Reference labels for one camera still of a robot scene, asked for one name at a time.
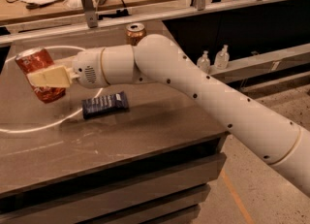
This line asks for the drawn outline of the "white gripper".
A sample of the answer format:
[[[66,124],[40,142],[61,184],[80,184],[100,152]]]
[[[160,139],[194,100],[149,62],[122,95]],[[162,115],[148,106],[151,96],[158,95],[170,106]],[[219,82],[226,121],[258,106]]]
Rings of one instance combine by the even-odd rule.
[[[36,87],[70,87],[74,80],[86,88],[107,87],[102,69],[103,48],[81,51],[74,58],[73,68],[64,65],[50,66],[26,75],[31,85]]]

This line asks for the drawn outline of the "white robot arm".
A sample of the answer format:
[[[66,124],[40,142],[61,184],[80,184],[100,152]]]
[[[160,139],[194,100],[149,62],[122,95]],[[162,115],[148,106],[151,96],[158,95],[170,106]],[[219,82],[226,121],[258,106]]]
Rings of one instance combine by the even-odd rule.
[[[27,75],[33,86],[86,88],[157,81],[193,99],[270,168],[310,194],[310,132],[199,69],[162,35],[92,48]]]

